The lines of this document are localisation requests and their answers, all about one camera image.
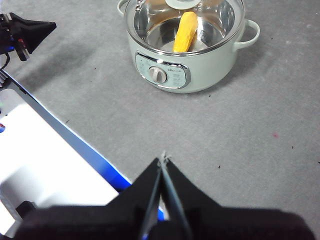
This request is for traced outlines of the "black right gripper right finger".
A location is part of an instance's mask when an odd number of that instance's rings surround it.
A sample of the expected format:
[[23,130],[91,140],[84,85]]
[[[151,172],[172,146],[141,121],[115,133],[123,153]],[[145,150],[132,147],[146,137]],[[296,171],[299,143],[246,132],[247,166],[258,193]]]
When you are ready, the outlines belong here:
[[195,240],[313,240],[305,220],[292,212],[222,206],[194,185],[169,159],[166,172]]

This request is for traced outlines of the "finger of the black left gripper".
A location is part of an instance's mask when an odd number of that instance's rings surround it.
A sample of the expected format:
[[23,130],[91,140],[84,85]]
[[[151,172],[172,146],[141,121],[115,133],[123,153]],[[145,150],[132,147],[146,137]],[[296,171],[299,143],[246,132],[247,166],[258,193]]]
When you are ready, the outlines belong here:
[[13,12],[10,12],[9,15],[11,17],[10,33],[17,52],[27,51],[32,54],[43,40],[57,28],[55,22],[28,20]]

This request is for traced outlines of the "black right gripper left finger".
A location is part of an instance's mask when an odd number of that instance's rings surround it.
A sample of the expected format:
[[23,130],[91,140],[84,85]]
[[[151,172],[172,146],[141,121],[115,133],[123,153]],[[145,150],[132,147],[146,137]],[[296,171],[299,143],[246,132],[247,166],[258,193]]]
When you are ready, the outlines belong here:
[[141,240],[159,221],[160,160],[107,205],[38,208],[23,219],[16,240]]

